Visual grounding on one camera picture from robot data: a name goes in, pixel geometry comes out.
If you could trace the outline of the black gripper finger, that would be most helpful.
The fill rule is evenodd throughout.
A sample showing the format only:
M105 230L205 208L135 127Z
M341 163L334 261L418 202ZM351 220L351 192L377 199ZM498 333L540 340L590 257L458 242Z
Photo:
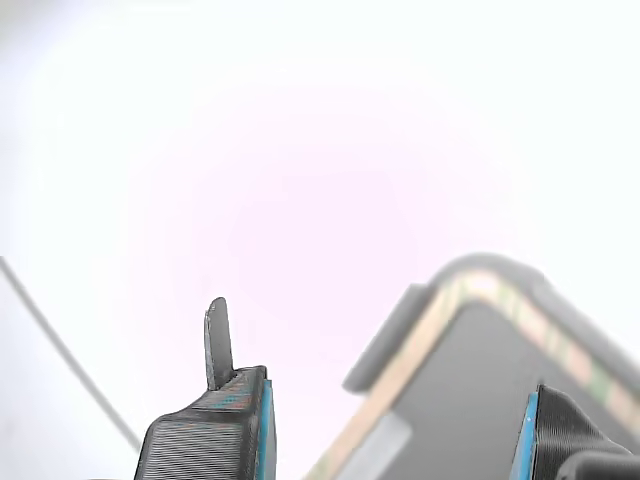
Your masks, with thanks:
M206 391L149 426L135 480L274 480L272 382L262 365L233 366L222 297L205 313L204 347Z
M639 480L639 457L607 437L566 393L540 384L527 406L510 480Z

